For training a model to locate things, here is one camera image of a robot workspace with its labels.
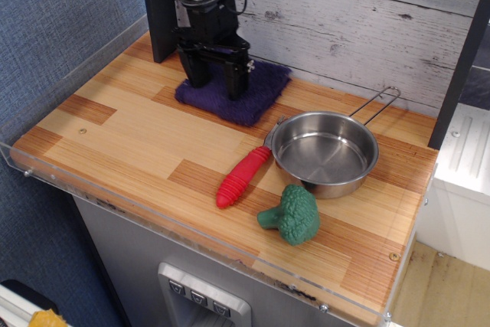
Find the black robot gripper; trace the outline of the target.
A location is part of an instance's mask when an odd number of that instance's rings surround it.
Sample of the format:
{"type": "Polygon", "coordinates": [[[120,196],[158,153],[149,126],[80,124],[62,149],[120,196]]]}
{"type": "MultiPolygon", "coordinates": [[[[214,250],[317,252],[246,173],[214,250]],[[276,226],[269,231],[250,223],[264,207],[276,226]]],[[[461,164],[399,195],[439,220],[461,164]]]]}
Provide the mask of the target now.
{"type": "Polygon", "coordinates": [[[254,69],[248,56],[250,44],[237,35],[235,0],[181,0],[188,26],[178,29],[178,55],[193,88],[211,80],[208,61],[223,63],[227,94],[237,100],[247,91],[254,69]]]}

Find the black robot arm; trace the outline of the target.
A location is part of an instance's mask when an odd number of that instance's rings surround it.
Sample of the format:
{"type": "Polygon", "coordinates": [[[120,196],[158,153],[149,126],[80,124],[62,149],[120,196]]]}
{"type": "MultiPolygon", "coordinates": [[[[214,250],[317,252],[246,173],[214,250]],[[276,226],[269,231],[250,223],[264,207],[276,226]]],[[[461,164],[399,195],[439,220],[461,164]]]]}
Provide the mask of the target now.
{"type": "Polygon", "coordinates": [[[193,88],[211,81],[210,64],[224,69],[227,95],[238,99],[246,92],[253,67],[250,44],[237,34],[239,28],[235,0],[180,0],[189,25],[178,28],[177,50],[193,88]]]}

